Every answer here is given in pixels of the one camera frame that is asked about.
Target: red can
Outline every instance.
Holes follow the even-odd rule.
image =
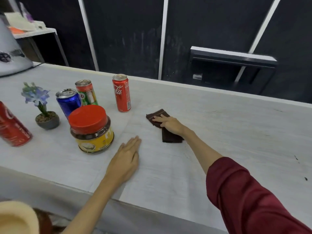
[[[0,101],[0,136],[11,146],[17,147],[31,140],[32,134]]]
[[[125,74],[113,76],[113,85],[117,108],[120,112],[127,112],[131,109],[129,80]]]

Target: red lid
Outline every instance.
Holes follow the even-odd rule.
[[[98,105],[86,105],[68,116],[71,128],[78,134],[92,134],[102,129],[107,123],[105,109]]]

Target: red shirt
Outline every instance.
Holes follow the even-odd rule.
[[[220,209],[229,234],[312,234],[248,170],[229,157],[208,169],[207,196]]]

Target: gray pot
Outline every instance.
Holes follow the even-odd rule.
[[[48,111],[47,113],[49,114],[48,120],[44,118],[42,113],[36,116],[35,120],[37,122],[37,125],[45,130],[51,130],[58,127],[60,124],[60,118],[58,117],[58,115],[52,111]]]

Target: beige hat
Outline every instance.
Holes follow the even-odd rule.
[[[0,202],[0,233],[39,234],[39,222],[35,211],[22,202]]]

